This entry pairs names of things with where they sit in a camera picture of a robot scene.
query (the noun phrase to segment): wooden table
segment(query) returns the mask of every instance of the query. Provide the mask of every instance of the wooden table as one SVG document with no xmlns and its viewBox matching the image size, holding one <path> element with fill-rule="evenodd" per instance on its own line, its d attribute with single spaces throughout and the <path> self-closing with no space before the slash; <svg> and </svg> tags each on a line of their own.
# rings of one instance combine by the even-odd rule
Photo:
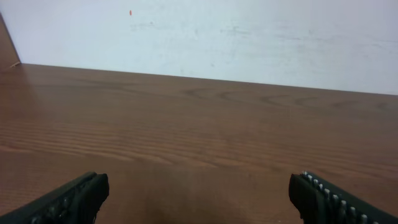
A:
<svg viewBox="0 0 398 224">
<path fill-rule="evenodd" d="M 0 213 L 107 173 L 97 223 L 301 223 L 310 170 L 398 215 L 398 97 L 21 65 L 0 74 Z"/>
</svg>

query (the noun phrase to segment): white wall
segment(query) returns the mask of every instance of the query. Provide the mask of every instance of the white wall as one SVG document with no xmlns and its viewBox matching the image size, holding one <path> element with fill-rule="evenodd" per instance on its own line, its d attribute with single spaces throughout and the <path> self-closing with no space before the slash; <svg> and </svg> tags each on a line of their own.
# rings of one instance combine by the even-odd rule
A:
<svg viewBox="0 0 398 224">
<path fill-rule="evenodd" d="M 0 11 L 23 63 L 398 95 L 397 0 L 1 0 Z"/>
</svg>

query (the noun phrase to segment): wood grain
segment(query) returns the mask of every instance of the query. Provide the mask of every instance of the wood grain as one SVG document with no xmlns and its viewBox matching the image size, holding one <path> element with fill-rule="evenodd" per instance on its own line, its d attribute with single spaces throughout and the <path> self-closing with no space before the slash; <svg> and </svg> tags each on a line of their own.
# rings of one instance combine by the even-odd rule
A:
<svg viewBox="0 0 398 224">
<path fill-rule="evenodd" d="M 0 72 L 18 63 L 18 54 L 0 13 Z"/>
<path fill-rule="evenodd" d="M 0 213 L 94 170 L 98 223 L 301 223 L 310 170 L 398 215 L 392 95 L 21 65 L 0 123 Z"/>
</svg>

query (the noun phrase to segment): table surface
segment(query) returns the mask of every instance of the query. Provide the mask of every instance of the table surface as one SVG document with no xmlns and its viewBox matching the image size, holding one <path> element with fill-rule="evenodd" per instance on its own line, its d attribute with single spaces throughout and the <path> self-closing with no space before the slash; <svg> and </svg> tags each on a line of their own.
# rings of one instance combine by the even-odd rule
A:
<svg viewBox="0 0 398 224">
<path fill-rule="evenodd" d="M 302 223 L 310 170 L 398 215 L 397 96 L 20 65 L 0 124 L 0 214 L 93 170 L 97 223 Z"/>
</svg>

